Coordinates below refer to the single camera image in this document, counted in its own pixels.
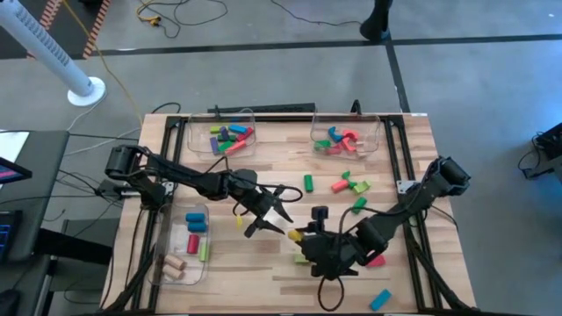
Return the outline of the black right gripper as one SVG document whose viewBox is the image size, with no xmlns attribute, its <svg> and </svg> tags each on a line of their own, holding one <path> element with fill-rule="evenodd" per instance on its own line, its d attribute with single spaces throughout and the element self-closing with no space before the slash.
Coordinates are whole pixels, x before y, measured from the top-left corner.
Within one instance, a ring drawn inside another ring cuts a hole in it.
<svg viewBox="0 0 562 316">
<path fill-rule="evenodd" d="M 355 263 L 355 249 L 343 246 L 341 233 L 325 229 L 328 218 L 327 206 L 315 206 L 311 210 L 312 221 L 305 227 L 296 228 L 302 255 L 312 263 L 311 276 L 336 280 L 341 276 L 356 277 L 358 272 L 351 266 Z"/>
</svg>

